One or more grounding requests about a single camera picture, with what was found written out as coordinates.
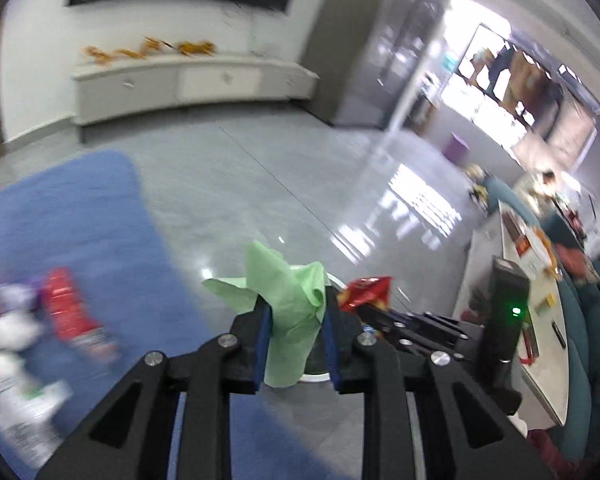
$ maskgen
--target red object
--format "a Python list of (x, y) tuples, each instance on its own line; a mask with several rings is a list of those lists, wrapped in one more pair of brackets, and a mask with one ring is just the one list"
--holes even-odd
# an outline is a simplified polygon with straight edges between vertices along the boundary
[(359, 305), (369, 303), (380, 310), (388, 310), (391, 280), (390, 276), (353, 280), (338, 294), (338, 306), (352, 312)]
[(117, 343), (100, 323), (87, 314), (69, 269), (63, 267), (49, 273), (43, 287), (43, 300), (60, 341), (86, 352), (103, 364), (109, 364), (118, 357)]
[(587, 259), (580, 249), (569, 249), (555, 244), (555, 254), (572, 278), (584, 280), (587, 277)]
[(526, 441), (538, 450), (540, 458), (551, 468), (557, 480), (576, 480), (584, 477), (582, 471), (578, 470), (578, 464), (569, 462), (560, 454), (546, 431), (529, 430)]
[(69, 342), (87, 332), (102, 328), (83, 309), (69, 269), (62, 267), (49, 273), (43, 287), (46, 311), (51, 315), (56, 335)]
[(521, 357), (520, 362), (523, 365), (532, 365), (535, 362), (536, 358), (534, 357), (534, 352), (531, 349), (531, 341), (529, 341), (529, 336), (527, 335), (525, 330), (522, 331), (522, 338), (525, 341), (526, 358)]

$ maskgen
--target wall baseboard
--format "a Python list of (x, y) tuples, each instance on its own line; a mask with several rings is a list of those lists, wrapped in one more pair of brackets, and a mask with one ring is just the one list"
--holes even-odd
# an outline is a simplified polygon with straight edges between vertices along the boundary
[(6, 140), (4, 146), (8, 152), (12, 152), (27, 144), (44, 139), (46, 136), (71, 128), (74, 125), (72, 119), (73, 116), (66, 116), (60, 117), (54, 121), (49, 121), (48, 123), (40, 124), (40, 126), (36, 126), (17, 137), (13, 137), (11, 140)]

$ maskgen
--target person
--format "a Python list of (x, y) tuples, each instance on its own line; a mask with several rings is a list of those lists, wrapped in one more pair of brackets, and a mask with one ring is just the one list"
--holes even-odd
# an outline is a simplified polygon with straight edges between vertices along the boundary
[(520, 198), (536, 216), (542, 217), (554, 208), (554, 199), (558, 193), (558, 179), (552, 170), (529, 173), (518, 189), (522, 192)]

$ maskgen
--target blue rug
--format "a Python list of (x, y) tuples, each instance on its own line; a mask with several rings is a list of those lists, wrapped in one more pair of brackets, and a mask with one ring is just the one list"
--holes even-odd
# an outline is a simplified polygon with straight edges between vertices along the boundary
[[(54, 418), (62, 436), (147, 351), (183, 354), (214, 335), (174, 271), (133, 164), (121, 153), (93, 153), (0, 192), (0, 273), (15, 280), (57, 266), (71, 268), (90, 313), (122, 348), (119, 362), (103, 372), (59, 342), (42, 317), (46, 334), (23, 356), (33, 376), (64, 379), (74, 393)], [(233, 397), (232, 443), (236, 480), (342, 478), (273, 420), (258, 397)], [(23, 480), (34, 478), (1, 440), (0, 452)]]

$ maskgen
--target white tv stand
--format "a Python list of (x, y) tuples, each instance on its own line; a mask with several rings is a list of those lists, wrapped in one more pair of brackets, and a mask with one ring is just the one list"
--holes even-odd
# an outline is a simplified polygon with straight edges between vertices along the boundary
[(156, 55), (79, 66), (73, 73), (81, 126), (192, 104), (310, 99), (318, 76), (288, 61), (255, 56)]

